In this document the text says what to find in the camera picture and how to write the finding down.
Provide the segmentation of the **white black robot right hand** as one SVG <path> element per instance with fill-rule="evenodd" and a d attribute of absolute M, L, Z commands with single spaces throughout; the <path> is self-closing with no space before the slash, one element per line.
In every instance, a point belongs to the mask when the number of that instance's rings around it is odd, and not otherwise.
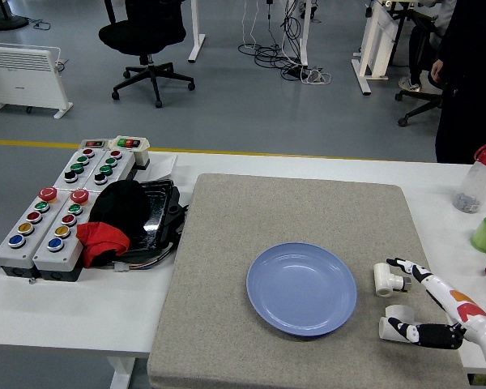
<path fill-rule="evenodd" d="M 429 269 L 406 259 L 387 259 L 386 262 L 414 276 L 428 295 L 452 319 L 450 325 L 436 323 L 410 324 L 395 317 L 388 323 L 408 342 L 440 349 L 460 348 L 467 340 L 480 346 L 486 361 L 486 312 L 464 293 L 459 292 Z"/>

